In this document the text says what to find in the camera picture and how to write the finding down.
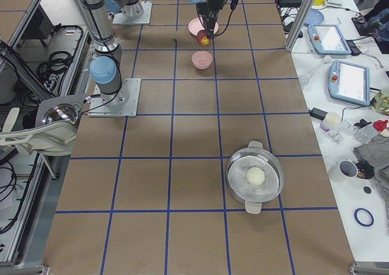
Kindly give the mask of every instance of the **white cup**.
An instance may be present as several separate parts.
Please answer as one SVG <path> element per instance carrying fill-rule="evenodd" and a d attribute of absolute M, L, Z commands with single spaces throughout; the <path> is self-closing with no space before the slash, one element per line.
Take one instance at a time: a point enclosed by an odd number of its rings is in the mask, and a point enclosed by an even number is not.
<path fill-rule="evenodd" d="M 328 175 L 331 181 L 341 182 L 348 178 L 355 178 L 358 174 L 358 168 L 352 161 L 344 159 L 338 162 L 332 169 L 329 170 Z"/>
<path fill-rule="evenodd" d="M 337 113 L 327 113 L 320 124 L 320 128 L 323 131 L 328 131 L 331 128 L 334 128 L 336 125 L 339 125 L 341 121 L 340 116 Z"/>

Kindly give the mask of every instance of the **light blue plate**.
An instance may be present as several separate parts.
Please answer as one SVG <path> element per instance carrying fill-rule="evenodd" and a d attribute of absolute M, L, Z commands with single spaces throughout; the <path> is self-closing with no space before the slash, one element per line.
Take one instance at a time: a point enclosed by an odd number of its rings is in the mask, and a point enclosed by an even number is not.
<path fill-rule="evenodd" d="M 324 22 L 324 15 L 317 9 L 311 9 L 304 21 L 304 25 L 321 24 Z"/>

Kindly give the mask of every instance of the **red apple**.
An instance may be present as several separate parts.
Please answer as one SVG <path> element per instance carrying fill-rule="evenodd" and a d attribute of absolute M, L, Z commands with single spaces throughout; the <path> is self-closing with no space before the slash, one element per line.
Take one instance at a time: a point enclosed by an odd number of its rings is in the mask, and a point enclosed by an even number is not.
<path fill-rule="evenodd" d="M 201 46 L 206 46 L 210 43 L 210 39 L 207 38 L 207 32 L 200 30 L 196 35 L 196 40 Z"/>

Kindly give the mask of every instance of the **small pink bowl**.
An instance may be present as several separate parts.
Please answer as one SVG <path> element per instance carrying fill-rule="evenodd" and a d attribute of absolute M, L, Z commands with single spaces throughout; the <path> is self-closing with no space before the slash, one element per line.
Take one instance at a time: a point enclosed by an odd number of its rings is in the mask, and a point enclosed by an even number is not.
<path fill-rule="evenodd" d="M 193 65 L 198 69 L 207 69 L 211 66 L 213 57 L 206 51 L 198 51 L 192 55 Z"/>
<path fill-rule="evenodd" d="M 197 34 L 200 30 L 204 30 L 199 18 L 194 18 L 193 20 L 191 20 L 188 24 L 188 28 L 189 28 L 189 32 L 194 37 L 197 36 Z M 218 23 L 216 23 L 213 32 L 216 33 L 218 31 L 218 29 L 219 29 L 219 25 L 218 25 Z"/>

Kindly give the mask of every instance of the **stainless steel pot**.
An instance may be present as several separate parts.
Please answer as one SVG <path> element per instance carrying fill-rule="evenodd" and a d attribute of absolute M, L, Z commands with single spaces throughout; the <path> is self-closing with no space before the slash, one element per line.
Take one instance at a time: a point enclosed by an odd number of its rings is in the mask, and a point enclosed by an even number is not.
<path fill-rule="evenodd" d="M 276 198 L 284 186 L 284 171 L 278 159 L 251 141 L 234 153 L 227 165 L 225 183 L 232 196 L 251 214 L 261 212 L 262 203 Z"/>
<path fill-rule="evenodd" d="M 62 103 L 48 110 L 42 118 L 42 125 L 55 121 L 65 120 L 75 124 L 78 119 L 78 110 L 69 103 Z"/>

